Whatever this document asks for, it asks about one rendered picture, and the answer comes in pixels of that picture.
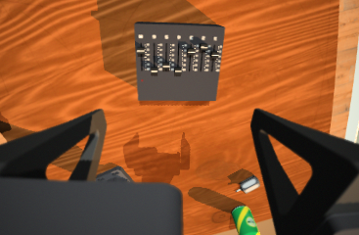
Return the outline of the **dark grey fader panel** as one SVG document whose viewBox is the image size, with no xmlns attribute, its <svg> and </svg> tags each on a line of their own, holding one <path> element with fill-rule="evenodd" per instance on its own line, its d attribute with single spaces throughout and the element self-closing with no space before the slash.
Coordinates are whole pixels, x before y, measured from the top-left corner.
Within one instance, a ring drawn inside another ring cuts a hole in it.
<svg viewBox="0 0 359 235">
<path fill-rule="evenodd" d="M 134 31 L 138 101 L 216 101 L 225 26 L 136 22 Z"/>
</svg>

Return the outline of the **green drink can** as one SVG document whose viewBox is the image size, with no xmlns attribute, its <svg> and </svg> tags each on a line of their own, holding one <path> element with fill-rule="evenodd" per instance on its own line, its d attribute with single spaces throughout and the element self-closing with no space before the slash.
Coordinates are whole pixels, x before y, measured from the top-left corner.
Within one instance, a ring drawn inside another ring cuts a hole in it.
<svg viewBox="0 0 359 235">
<path fill-rule="evenodd" d="M 260 235 L 249 207 L 238 206 L 234 208 L 232 217 L 239 235 Z"/>
</svg>

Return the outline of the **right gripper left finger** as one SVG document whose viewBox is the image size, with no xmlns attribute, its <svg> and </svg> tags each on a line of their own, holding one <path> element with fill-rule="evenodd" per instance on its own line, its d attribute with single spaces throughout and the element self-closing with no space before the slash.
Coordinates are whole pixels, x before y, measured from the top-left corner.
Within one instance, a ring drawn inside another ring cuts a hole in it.
<svg viewBox="0 0 359 235">
<path fill-rule="evenodd" d="M 46 169 L 85 137 L 82 155 L 68 180 L 95 181 L 107 132 L 103 109 L 0 144 L 0 177 L 48 179 Z"/>
</svg>

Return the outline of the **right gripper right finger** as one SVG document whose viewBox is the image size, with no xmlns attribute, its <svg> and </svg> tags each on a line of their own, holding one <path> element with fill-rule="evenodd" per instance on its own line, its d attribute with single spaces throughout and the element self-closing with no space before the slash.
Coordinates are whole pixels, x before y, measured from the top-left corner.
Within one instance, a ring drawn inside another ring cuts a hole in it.
<svg viewBox="0 0 359 235">
<path fill-rule="evenodd" d="M 329 215 L 359 212 L 359 144 L 259 108 L 250 129 L 276 235 L 310 235 Z M 308 162 L 312 175 L 300 195 L 270 138 Z"/>
</svg>

